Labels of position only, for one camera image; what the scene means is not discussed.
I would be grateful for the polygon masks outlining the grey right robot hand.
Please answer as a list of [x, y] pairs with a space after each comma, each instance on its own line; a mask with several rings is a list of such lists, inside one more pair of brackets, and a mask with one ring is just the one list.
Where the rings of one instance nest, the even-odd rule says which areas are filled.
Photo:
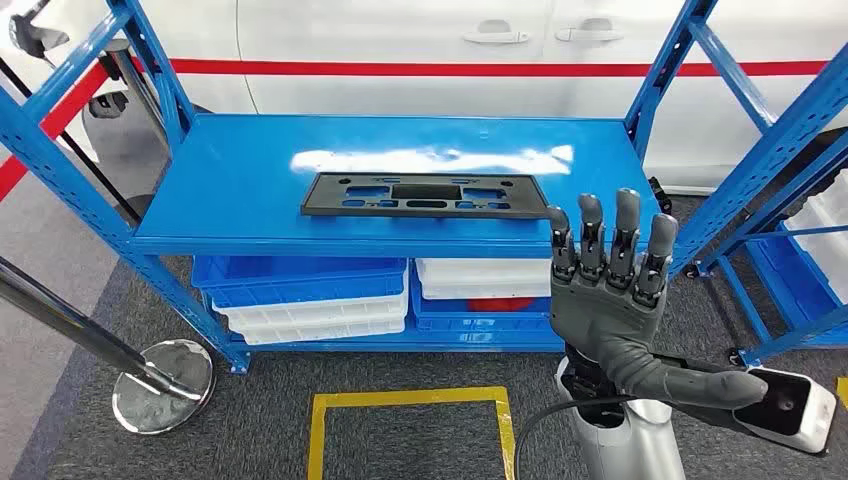
[[549, 208], [553, 331], [595, 362], [625, 394], [674, 404], [734, 410], [761, 401], [762, 379], [744, 371], [703, 372], [661, 360], [652, 350], [667, 301], [667, 280], [678, 222], [654, 215], [647, 250], [637, 254], [641, 199], [616, 193], [613, 243], [603, 243], [599, 198], [578, 197], [581, 217], [573, 231], [565, 212]]

